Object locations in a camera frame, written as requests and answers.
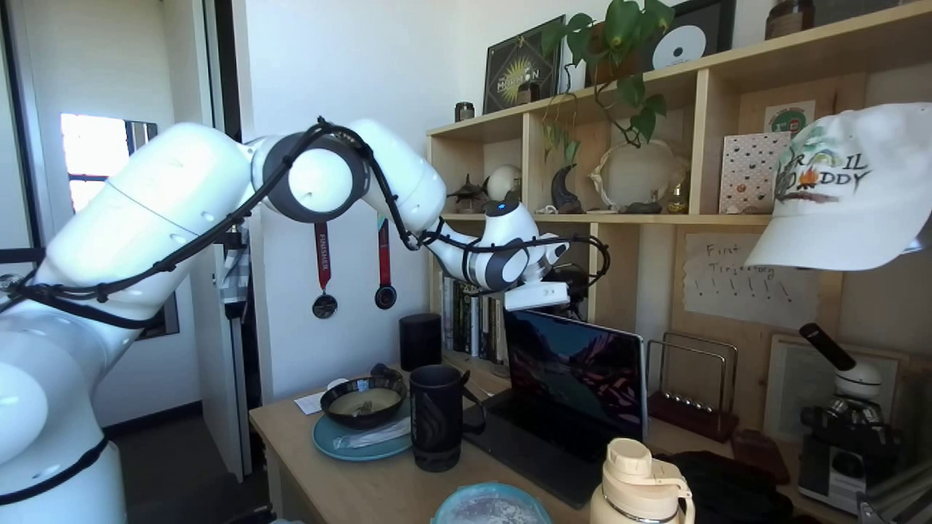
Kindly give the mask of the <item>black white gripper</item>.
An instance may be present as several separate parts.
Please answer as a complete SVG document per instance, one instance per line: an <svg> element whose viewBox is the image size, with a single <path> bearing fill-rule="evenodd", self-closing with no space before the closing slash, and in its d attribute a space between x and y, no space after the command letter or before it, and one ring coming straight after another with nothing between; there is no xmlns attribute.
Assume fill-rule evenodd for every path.
<svg viewBox="0 0 932 524"><path fill-rule="evenodd" d="M506 312L573 304L589 294L583 272L555 272L554 280L526 280L503 294Z"/></svg>

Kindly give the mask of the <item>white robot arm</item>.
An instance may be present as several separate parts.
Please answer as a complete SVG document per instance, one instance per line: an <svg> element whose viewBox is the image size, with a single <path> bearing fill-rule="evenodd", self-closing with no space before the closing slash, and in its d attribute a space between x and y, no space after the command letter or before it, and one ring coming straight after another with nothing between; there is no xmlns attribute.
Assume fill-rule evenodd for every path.
<svg viewBox="0 0 932 524"><path fill-rule="evenodd" d="M443 221L446 181L373 119L235 141L179 122L128 157L50 242L44 261L3 288L0 524L126 524L121 464L94 389L190 269L257 204L325 223L353 204L388 217L443 269L510 312L565 304L551 275L568 242L520 204L477 234Z"/></svg>

